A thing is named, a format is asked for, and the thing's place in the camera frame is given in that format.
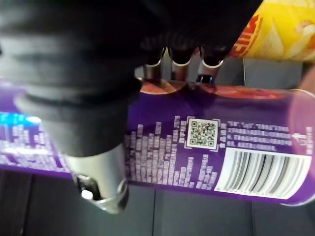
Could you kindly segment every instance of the qr code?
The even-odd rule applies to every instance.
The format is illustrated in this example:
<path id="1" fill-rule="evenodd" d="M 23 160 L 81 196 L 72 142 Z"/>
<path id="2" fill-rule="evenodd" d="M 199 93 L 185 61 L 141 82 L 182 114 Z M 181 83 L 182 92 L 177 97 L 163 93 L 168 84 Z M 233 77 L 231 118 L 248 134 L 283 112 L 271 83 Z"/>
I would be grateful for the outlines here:
<path id="1" fill-rule="evenodd" d="M 216 149 L 218 121 L 189 119 L 187 147 Z"/>

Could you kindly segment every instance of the yellow snack package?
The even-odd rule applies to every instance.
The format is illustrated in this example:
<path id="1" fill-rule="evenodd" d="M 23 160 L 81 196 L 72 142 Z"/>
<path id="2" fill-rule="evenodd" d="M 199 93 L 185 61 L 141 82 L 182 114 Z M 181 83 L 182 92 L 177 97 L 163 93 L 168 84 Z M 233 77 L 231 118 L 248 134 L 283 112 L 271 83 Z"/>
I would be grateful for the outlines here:
<path id="1" fill-rule="evenodd" d="M 264 0 L 230 55 L 315 61 L 315 0 Z"/>

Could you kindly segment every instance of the cylindrical can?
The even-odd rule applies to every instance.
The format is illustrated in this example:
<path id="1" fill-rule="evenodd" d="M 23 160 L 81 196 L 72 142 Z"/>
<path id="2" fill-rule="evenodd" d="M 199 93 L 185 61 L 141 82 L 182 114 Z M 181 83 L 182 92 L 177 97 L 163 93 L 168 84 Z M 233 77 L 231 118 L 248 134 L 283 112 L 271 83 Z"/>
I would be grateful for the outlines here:
<path id="1" fill-rule="evenodd" d="M 315 0 L 264 0 L 230 54 L 315 61 Z"/>
<path id="2" fill-rule="evenodd" d="M 0 91 L 1 167 L 71 177 L 40 120 L 13 105 L 23 90 Z M 309 91 L 144 81 L 129 110 L 126 175 L 136 185 L 301 205 L 315 198 L 314 117 Z"/>

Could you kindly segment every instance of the barcode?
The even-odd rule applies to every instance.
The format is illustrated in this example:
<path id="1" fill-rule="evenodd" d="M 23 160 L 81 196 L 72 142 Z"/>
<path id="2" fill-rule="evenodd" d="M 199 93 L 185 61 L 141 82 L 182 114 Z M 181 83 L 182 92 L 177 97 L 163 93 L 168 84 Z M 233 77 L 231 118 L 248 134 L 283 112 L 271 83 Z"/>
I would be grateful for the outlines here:
<path id="1" fill-rule="evenodd" d="M 303 184 L 310 156 L 227 148 L 215 191 L 288 199 Z"/>
<path id="2" fill-rule="evenodd" d="M 189 119 L 187 146 L 193 148 L 216 149 L 218 121 Z"/>

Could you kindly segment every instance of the purple snack can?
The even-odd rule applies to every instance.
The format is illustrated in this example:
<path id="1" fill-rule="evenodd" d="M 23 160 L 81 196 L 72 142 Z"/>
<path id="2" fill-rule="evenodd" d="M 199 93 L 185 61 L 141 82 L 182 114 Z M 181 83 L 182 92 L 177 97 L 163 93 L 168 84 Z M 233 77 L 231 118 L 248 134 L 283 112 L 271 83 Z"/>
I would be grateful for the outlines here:
<path id="1" fill-rule="evenodd" d="M 71 178 L 40 119 L 13 104 L 23 91 L 0 83 L 0 167 Z M 144 81 L 129 109 L 126 175 L 135 185 L 302 205 L 315 199 L 314 118 L 304 90 Z"/>

